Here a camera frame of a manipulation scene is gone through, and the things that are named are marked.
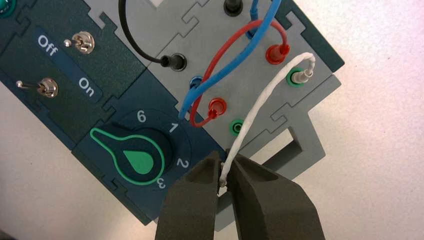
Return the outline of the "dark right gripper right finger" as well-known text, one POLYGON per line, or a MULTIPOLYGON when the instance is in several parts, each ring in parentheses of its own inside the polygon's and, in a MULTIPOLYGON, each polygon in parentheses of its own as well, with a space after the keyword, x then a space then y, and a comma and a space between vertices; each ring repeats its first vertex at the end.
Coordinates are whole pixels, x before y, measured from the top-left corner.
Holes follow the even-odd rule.
POLYGON ((240 240, 323 240, 316 206, 292 180, 237 154, 227 176, 240 240))

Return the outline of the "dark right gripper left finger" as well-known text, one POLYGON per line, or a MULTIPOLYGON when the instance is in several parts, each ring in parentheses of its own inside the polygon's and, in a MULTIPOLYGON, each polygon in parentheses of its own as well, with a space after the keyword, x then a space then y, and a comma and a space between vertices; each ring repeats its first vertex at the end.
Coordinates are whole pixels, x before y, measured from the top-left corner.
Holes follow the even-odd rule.
POLYGON ((168 190, 158 217, 157 240, 212 240, 218 208, 220 153, 212 151, 168 190))

